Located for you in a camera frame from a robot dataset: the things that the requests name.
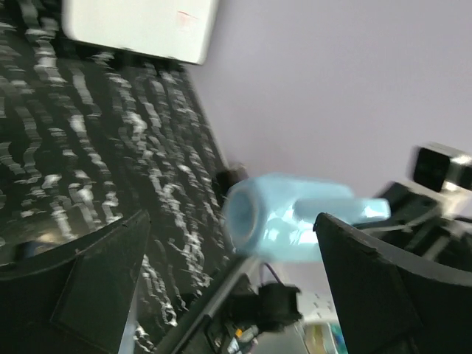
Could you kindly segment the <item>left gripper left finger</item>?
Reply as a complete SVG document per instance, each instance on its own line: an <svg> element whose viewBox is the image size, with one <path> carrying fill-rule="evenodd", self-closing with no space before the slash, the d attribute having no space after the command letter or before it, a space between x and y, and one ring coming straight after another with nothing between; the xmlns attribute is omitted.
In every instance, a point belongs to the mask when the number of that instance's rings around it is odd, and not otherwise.
<svg viewBox="0 0 472 354"><path fill-rule="evenodd" d="M147 246L139 211L1 266L2 353L118 353Z"/></svg>

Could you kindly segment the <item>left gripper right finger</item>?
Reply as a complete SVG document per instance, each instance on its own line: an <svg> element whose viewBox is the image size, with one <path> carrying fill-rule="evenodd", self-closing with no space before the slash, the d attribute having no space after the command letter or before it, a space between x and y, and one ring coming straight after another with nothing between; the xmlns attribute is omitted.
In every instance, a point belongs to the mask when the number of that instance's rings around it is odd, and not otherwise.
<svg viewBox="0 0 472 354"><path fill-rule="evenodd" d="M471 352L471 273L328 214L313 227L349 353Z"/></svg>

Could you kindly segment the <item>light blue mug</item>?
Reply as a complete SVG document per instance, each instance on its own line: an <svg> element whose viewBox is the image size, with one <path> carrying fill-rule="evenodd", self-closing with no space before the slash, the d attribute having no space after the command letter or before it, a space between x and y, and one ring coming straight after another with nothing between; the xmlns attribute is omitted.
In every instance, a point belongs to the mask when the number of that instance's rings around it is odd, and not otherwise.
<svg viewBox="0 0 472 354"><path fill-rule="evenodd" d="M319 262L313 231L321 213L356 225L391 215L383 198L360 198L345 184L270 173L239 181L223 203L223 232L237 254L265 261Z"/></svg>

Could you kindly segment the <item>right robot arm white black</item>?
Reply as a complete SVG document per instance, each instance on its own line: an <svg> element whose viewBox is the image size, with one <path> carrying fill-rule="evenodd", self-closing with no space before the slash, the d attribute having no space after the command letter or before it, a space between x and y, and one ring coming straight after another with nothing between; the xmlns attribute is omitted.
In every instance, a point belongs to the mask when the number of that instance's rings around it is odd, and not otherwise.
<svg viewBox="0 0 472 354"><path fill-rule="evenodd" d="M418 146L405 182L393 182L380 198L386 221L362 231L436 263L471 270L471 219L460 212L471 201L471 155L439 143Z"/></svg>

